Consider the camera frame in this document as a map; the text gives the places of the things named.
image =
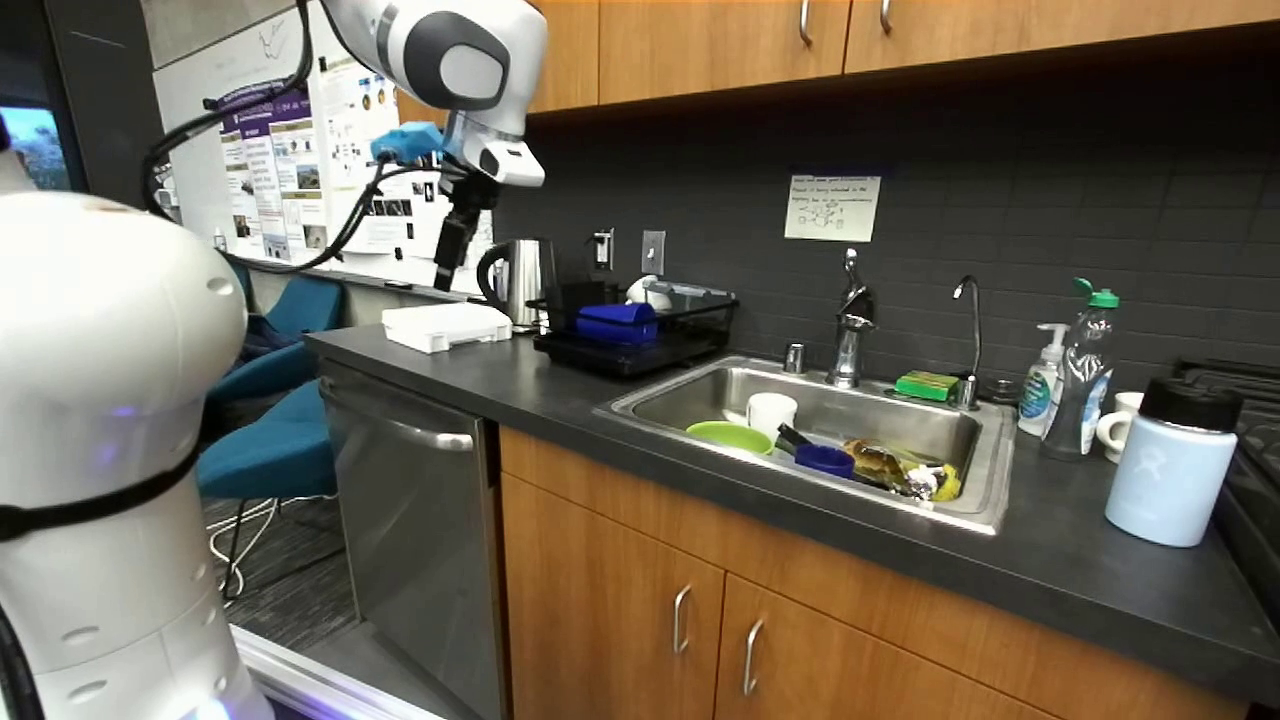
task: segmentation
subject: electrical outlet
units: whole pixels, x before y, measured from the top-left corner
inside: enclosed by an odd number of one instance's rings
[[[590,231],[590,267],[594,272],[610,272],[610,264],[614,264],[614,239],[610,239],[614,231],[608,227],[608,231]]]
[[[666,272],[666,231],[646,227],[638,231],[638,278],[665,278]]]

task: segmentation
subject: floor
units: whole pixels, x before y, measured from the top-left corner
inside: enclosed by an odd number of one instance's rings
[[[234,503],[206,503],[202,520],[227,520]],[[227,610],[234,628],[269,635],[308,661],[347,673],[434,717],[469,717],[444,690],[356,620],[336,499],[284,503],[242,560],[242,593]]]

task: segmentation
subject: black dish rack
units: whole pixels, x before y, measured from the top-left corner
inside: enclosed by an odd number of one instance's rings
[[[654,312],[654,344],[626,347],[604,344],[572,334],[579,306],[563,306],[566,323],[536,339],[557,363],[582,367],[590,378],[638,380],[666,367],[687,367],[710,361],[728,347],[737,293],[698,284],[646,284],[646,306]]]

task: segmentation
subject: blue chair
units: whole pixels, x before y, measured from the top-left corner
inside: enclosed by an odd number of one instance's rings
[[[255,317],[242,338],[238,363],[202,396],[202,434],[217,440],[234,424],[255,421],[279,394],[315,378],[304,344],[308,334],[341,328],[343,284],[293,278],[269,317]]]
[[[222,560],[222,600],[234,600],[242,593],[238,565],[275,520],[279,499],[336,494],[319,380],[293,389],[261,421],[206,443],[194,459],[194,481],[202,499],[238,503],[232,527],[206,538],[206,549]],[[250,515],[263,515],[263,526],[238,553],[238,527],[250,499],[261,499]]]
[[[308,334],[336,328],[343,321],[343,306],[343,284],[293,278],[279,302],[263,317],[250,317],[238,361],[269,357],[275,347],[300,344]]]

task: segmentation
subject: dish soap bottle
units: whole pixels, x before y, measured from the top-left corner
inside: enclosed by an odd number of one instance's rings
[[[1054,457],[1088,457],[1093,428],[1109,401],[1113,361],[1114,361],[1114,308],[1120,298],[1109,287],[1093,287],[1093,280],[1076,278],[1081,293],[1088,298],[1064,357],[1064,401],[1042,440]]]
[[[1051,339],[1039,347],[1039,361],[1027,367],[1027,389],[1025,389],[1014,428],[1042,440],[1064,401],[1067,323],[1035,323],[1035,328],[1051,334]]]

